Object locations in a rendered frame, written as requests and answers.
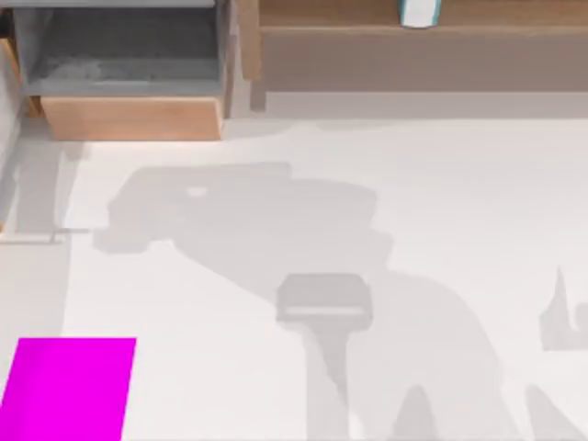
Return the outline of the pale wooden drawer front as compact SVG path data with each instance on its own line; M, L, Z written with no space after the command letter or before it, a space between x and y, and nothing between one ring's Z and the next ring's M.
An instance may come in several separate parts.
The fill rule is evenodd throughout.
M61 141L217 141L224 100L190 96L44 96Z

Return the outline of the white and teal bottle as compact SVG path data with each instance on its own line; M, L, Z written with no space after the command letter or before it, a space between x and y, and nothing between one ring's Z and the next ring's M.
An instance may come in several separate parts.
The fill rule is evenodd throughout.
M397 0L401 26L431 28L437 25L442 0Z

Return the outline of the flat magenta square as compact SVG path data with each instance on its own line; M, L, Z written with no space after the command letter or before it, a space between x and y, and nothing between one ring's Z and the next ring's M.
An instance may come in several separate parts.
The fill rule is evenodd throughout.
M134 338L20 338L0 441L121 441L135 346Z

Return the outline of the wooden cupboard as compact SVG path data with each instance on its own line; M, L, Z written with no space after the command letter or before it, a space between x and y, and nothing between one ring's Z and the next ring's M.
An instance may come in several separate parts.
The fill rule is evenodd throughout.
M23 92L23 79L17 51L17 37L14 24L14 14L11 8L0 8L0 63L6 71L7 83L13 92L21 94L25 115L30 118L43 116L40 98L27 96Z

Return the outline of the wooden open shelf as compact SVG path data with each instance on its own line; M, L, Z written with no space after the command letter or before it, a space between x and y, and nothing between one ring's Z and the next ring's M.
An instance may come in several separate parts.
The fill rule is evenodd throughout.
M235 0L252 104L285 94L588 94L588 0Z

